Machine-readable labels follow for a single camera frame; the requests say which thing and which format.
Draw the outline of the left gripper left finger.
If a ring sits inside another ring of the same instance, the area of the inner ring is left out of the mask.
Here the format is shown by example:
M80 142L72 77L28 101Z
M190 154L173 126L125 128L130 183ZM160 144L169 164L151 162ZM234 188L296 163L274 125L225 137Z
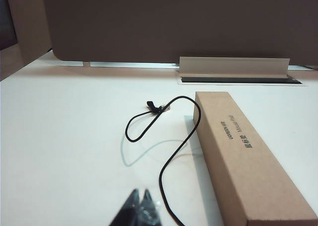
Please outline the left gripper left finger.
M134 189L110 223L110 226L137 226L139 205L139 190Z

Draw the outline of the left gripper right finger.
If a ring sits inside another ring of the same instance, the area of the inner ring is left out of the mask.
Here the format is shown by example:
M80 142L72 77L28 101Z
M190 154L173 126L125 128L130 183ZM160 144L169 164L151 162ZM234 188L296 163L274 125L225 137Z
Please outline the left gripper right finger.
M142 201L137 209L138 226L161 226L161 220L150 191L145 190Z

